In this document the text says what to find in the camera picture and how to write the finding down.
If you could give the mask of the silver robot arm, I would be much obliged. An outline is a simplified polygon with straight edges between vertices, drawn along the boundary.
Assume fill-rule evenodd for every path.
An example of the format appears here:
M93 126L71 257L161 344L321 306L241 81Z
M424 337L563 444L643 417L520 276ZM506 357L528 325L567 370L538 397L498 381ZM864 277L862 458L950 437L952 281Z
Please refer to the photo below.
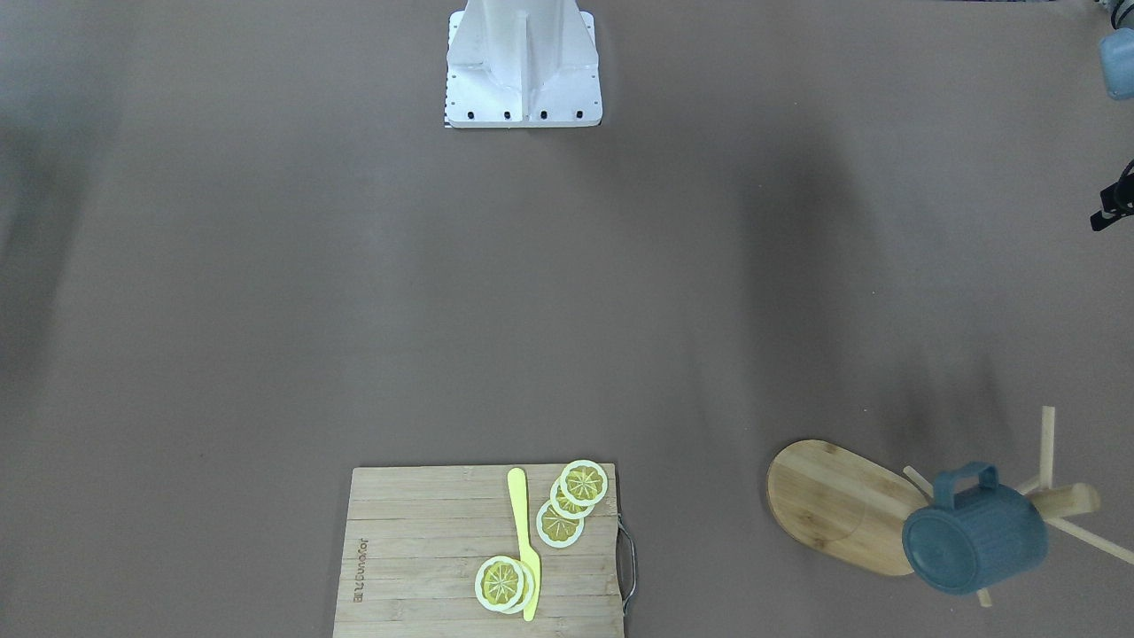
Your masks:
M1100 41L1100 63L1105 88L1116 101L1133 97L1133 28L1129 1L1101 1L1112 32ZM1100 209L1090 216L1091 230L1109 229L1133 214L1133 162L1100 193Z

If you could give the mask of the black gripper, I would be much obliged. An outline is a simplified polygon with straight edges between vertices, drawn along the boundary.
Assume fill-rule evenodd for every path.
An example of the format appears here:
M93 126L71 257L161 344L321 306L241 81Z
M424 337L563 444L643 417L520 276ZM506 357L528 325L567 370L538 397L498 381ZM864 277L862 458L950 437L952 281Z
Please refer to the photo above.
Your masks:
M1133 215L1133 160L1123 169L1116 182L1100 193L1100 210L1090 215L1091 230L1102 231Z

